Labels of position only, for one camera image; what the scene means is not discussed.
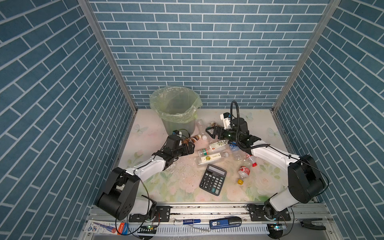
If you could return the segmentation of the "brown coffee bottle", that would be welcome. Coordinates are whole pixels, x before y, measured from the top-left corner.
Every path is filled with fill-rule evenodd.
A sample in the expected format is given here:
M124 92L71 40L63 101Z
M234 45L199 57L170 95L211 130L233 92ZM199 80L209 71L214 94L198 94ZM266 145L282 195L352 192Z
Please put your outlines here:
M188 144L188 143L196 143L197 141L202 139L202 135L195 135L191 136L190 138L187 138L183 141L183 143Z

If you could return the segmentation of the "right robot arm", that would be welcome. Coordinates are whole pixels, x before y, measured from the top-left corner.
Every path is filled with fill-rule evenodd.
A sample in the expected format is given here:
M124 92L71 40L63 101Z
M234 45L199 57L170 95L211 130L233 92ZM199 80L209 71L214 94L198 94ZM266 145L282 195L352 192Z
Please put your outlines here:
M213 139L235 143L243 152L266 160L288 176L288 187L265 201L266 218L273 220L286 208L306 204L328 188L328 177L318 169L311 156L284 152L251 135L243 118L224 118L223 123L223 127L214 124L205 132Z

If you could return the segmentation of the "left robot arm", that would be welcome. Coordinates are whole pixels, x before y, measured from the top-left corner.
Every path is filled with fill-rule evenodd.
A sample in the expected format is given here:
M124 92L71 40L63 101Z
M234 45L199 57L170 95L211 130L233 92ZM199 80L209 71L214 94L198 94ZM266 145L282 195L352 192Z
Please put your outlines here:
M170 135L160 150L149 160L128 169L115 168L109 174L96 206L116 220L139 215L144 220L155 217L157 202L147 196L138 197L139 185L153 175L166 170L179 157L195 152L195 144L181 135Z

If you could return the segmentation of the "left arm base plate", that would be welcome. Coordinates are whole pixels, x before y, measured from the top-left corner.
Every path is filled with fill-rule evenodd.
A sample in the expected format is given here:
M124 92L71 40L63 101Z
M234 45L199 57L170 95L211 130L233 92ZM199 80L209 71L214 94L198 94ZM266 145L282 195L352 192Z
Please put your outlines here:
M147 215L134 214L129 216L130 223L140 222L169 222L171 214L170 206L156 206L150 209Z

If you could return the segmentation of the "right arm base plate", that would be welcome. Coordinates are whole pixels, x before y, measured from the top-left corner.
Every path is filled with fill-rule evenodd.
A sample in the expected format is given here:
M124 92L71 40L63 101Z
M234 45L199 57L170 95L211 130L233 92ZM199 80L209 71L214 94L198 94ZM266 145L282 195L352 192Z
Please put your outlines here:
M275 211L270 206L262 206L255 204L246 205L246 210L250 213L250 218L252 222L262 222L262 221L290 221L291 216L288 209L285 209L281 212Z

